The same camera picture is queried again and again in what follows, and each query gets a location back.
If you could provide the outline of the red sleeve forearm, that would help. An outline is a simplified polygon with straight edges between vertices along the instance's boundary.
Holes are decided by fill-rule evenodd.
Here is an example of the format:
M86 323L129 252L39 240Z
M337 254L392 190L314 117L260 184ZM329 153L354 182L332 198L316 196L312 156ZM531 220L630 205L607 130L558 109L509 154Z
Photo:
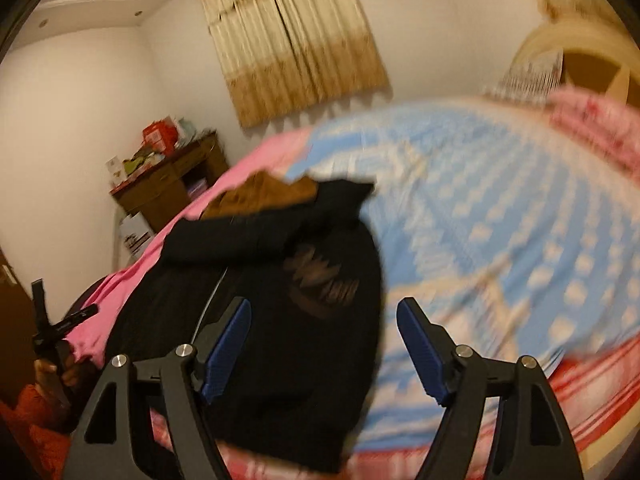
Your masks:
M23 388L14 408L1 403L1 421L41 479L63 478L70 436L58 431L62 415L35 385Z

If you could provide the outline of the person's left hand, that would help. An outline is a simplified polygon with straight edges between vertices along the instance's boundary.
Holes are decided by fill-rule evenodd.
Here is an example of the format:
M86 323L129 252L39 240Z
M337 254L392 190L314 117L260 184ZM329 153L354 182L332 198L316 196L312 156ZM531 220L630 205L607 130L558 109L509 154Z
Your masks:
M62 351L61 362L61 366L43 358L34 362L36 390L53 405L63 404L67 396L65 390L79 391L94 372L88 356L77 359L72 347Z

